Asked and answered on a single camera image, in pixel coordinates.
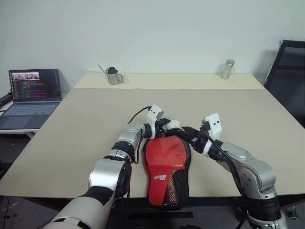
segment black lid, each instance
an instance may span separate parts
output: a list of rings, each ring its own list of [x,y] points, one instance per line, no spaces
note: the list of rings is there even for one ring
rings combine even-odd
[[[108,69],[108,74],[116,74],[118,72],[118,70],[116,70],[114,67],[110,67],[109,69]]]

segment laptop keyboard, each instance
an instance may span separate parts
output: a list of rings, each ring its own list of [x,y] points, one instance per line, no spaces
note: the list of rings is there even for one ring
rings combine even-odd
[[[50,115],[58,104],[13,105],[3,115]]]

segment printed logo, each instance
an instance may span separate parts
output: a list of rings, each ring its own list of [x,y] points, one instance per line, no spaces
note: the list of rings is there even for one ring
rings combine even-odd
[[[155,180],[160,179],[160,180],[165,180],[166,179],[166,175],[158,175],[154,177]]]

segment laptop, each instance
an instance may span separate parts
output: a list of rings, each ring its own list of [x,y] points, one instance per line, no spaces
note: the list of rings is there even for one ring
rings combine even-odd
[[[61,102],[58,69],[9,70],[13,105],[0,130],[39,129]]]

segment laptop screen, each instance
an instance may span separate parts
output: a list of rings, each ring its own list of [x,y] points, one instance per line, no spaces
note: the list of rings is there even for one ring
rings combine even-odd
[[[58,69],[9,70],[14,102],[61,101]]]

